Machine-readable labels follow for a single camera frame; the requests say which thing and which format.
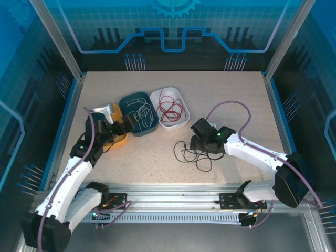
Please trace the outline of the orange plastic tray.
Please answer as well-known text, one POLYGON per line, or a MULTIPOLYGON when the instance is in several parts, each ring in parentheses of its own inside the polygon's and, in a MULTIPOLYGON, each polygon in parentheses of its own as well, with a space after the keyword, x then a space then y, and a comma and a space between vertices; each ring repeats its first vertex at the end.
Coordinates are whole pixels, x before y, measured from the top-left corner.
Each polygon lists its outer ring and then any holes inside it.
MULTIPOLYGON (((123 115, 122 115, 122 112, 119 106, 115 103, 111 103, 111 104, 113 105, 113 108, 114 108, 114 113, 111 115, 113 121, 123 122, 123 119, 122 119, 123 115)), ((114 150, 114 149, 124 146, 127 143, 128 138, 129 138, 128 133, 121 135, 121 136, 115 136, 113 139, 113 142, 110 142, 103 147, 103 151, 108 152, 110 150, 114 150)))

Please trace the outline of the teal plastic tray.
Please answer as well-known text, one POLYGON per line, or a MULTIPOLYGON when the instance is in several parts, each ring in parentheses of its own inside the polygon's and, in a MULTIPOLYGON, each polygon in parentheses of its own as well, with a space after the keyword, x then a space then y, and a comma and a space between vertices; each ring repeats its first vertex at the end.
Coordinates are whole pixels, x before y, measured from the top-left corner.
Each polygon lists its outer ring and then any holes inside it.
POLYGON ((134 136, 142 137, 158 128, 158 115, 147 93, 139 91, 123 97, 119 108, 123 115, 133 114, 136 117, 137 125, 131 132, 134 136))

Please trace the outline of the aluminium base rail beam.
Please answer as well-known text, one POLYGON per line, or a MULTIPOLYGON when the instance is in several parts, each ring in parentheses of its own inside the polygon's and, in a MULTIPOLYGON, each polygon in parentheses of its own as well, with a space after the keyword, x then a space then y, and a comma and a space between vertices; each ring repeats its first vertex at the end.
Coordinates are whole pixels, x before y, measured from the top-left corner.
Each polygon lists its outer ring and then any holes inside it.
POLYGON ((234 193, 239 183, 109 183, 126 193, 131 212, 219 212, 220 193, 234 193))

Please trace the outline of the aluminium frame post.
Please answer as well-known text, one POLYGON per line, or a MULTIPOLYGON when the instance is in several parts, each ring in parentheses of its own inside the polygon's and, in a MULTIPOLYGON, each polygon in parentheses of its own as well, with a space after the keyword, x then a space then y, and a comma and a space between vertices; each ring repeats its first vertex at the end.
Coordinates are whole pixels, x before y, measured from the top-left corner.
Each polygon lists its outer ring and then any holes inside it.
POLYGON ((296 14, 294 18, 292 19, 289 25, 289 28, 285 32, 277 50, 275 51, 264 73, 265 82, 270 82, 271 78, 273 77, 275 71, 279 67, 281 61, 283 60, 293 40, 297 36, 299 29, 301 28, 302 24, 306 20, 315 2, 316 0, 302 0, 301 5, 296 11, 296 14))
POLYGON ((69 70, 77 81, 82 80, 82 72, 68 47, 61 31, 43 0, 29 0, 38 17, 48 31, 69 70))

